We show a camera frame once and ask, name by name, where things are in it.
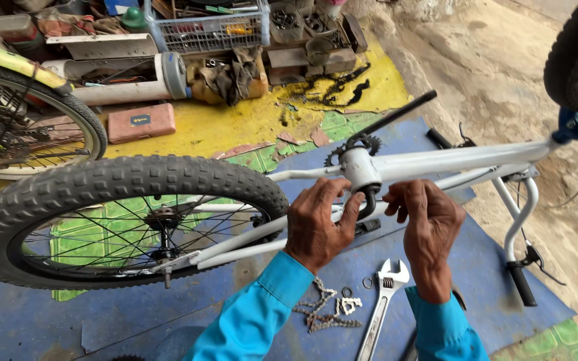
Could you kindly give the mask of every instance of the yellow fender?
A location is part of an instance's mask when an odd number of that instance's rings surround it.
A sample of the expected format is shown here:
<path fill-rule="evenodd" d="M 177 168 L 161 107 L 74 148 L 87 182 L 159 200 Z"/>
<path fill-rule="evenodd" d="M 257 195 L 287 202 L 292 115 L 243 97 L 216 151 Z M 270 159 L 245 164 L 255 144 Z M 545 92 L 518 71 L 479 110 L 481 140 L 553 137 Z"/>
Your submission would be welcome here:
<path fill-rule="evenodd" d="M 51 87 L 60 95 L 66 95 L 75 88 L 67 79 L 60 77 L 34 61 L 29 61 L 19 54 L 13 54 L 4 49 L 0 49 L 0 66 L 29 78 L 32 78 L 35 66 L 38 66 L 37 74 L 35 75 L 36 81 Z"/>

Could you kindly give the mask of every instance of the white bicycle frame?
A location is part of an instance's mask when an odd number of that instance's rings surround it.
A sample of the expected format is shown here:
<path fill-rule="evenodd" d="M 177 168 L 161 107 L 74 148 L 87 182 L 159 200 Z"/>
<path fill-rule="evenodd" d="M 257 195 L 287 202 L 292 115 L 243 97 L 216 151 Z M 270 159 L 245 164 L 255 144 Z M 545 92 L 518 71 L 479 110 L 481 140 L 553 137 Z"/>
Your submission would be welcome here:
<path fill-rule="evenodd" d="M 349 155 L 345 154 L 341 157 L 340 165 L 311 170 L 281 171 L 270 174 L 268 177 L 277 183 L 289 179 L 316 179 L 321 176 L 342 175 L 351 181 L 351 190 L 355 192 L 358 188 L 376 181 L 393 183 L 420 178 L 431 173 L 463 171 L 463 173 L 437 180 L 436 185 L 444 192 L 452 192 L 478 183 L 492 181 L 513 219 L 513 223 L 505 235 L 505 255 L 507 261 L 515 261 L 514 237 L 534 210 L 538 202 L 539 192 L 530 176 L 523 178 L 527 189 L 527 201 L 523 209 L 519 210 L 501 177 L 526 172 L 534 163 L 546 157 L 559 146 L 560 144 L 550 138 L 546 141 L 528 143 L 474 146 L 374 157 L 370 157 L 365 148 L 354 148 L 352 149 L 353 152 L 348 151 Z M 387 209 L 385 202 L 376 202 L 376 208 L 363 220 L 375 218 L 383 214 L 385 209 Z M 234 211 L 256 210 L 254 208 L 242 208 L 238 204 L 198 204 L 192 212 Z M 342 207 L 333 205 L 331 219 L 337 222 L 341 215 Z M 287 239 L 237 248 L 280 231 L 286 225 L 286 216 L 277 218 L 206 249 L 196 250 L 152 267 L 151 271 L 157 272 L 166 269 L 170 272 L 173 269 L 190 265 L 196 265 L 199 269 L 203 269 L 256 254 L 280 250 L 285 247 Z"/>

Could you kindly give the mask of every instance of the blue mat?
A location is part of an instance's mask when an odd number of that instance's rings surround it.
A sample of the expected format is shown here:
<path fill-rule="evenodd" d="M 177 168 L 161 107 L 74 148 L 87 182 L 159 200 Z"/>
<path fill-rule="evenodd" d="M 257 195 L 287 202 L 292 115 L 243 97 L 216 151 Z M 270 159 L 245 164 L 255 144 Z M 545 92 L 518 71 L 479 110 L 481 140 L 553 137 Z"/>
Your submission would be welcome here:
<path fill-rule="evenodd" d="M 384 128 L 379 135 L 388 146 L 380 154 L 431 150 L 434 145 L 425 138 L 426 131 L 420 118 Z M 321 166 L 334 144 L 325 148 L 285 159 L 279 170 Z M 311 184 L 312 180 L 292 180 L 281 186 L 292 200 Z M 464 202 L 473 193 L 466 190 L 453 196 Z M 402 225 L 397 225 L 393 218 L 383 218 L 382 223 L 381 230 L 356 239 L 352 249 L 319 274 L 327 287 L 340 290 L 349 286 L 354 290 L 354 297 L 360 297 L 364 307 L 348 318 L 365 324 L 373 311 L 377 291 L 365 289 L 362 278 L 372 275 L 387 257 L 406 262 Z M 539 307 L 524 308 L 504 269 L 503 259 L 503 250 L 468 217 L 452 249 L 450 265 L 454 282 L 466 298 L 468 319 L 488 353 L 575 315 L 527 271 Z M 165 290 L 162 283 L 97 290 L 62 303 L 54 301 L 47 290 L 0 283 L 0 360 L 107 361 L 127 353 L 149 355 L 167 331 L 209 324 L 218 314 L 220 302 L 252 281 L 269 260 L 270 255 L 242 259 L 210 272 L 174 280 L 170 290 Z M 310 289 L 304 298 L 315 300 L 317 292 Z M 330 313 L 333 306 L 330 301 L 323 311 Z M 390 303 L 376 360 L 399 358 L 413 325 L 405 294 L 399 291 Z M 364 334 L 365 328 L 331 328 L 309 334 L 304 315 L 293 314 L 274 339 L 267 359 L 354 360 Z"/>

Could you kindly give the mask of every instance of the adjustable wrench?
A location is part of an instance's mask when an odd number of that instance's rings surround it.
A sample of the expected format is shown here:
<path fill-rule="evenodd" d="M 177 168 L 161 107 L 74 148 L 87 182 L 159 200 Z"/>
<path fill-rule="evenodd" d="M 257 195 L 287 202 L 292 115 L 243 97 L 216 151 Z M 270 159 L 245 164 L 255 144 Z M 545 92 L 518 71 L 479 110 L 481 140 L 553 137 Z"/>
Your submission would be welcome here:
<path fill-rule="evenodd" d="M 398 260 L 398 269 L 397 273 L 391 272 L 392 267 L 388 258 L 381 270 L 376 272 L 378 275 L 378 284 L 380 284 L 378 302 L 376 302 L 374 314 L 369 322 L 369 327 L 367 328 L 367 333 L 365 333 L 365 339 L 360 346 L 360 352 L 358 352 L 356 361 L 369 361 L 372 359 L 374 351 L 376 350 L 376 344 L 378 343 L 380 329 L 383 327 L 389 300 L 397 289 L 409 282 L 409 271 L 400 259 Z"/>

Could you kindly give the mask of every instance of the blue shirt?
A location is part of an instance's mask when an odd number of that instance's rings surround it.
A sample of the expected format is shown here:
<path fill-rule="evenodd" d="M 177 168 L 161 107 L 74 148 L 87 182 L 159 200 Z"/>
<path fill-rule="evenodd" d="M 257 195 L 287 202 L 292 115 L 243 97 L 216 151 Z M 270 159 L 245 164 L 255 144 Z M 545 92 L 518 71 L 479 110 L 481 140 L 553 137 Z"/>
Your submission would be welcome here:
<path fill-rule="evenodd" d="M 307 268 L 278 252 L 257 280 L 224 301 L 220 316 L 183 360 L 262 360 L 313 279 Z M 421 361 L 488 359 L 454 295 L 442 305 L 433 305 L 418 296 L 416 287 L 405 292 L 416 318 Z"/>

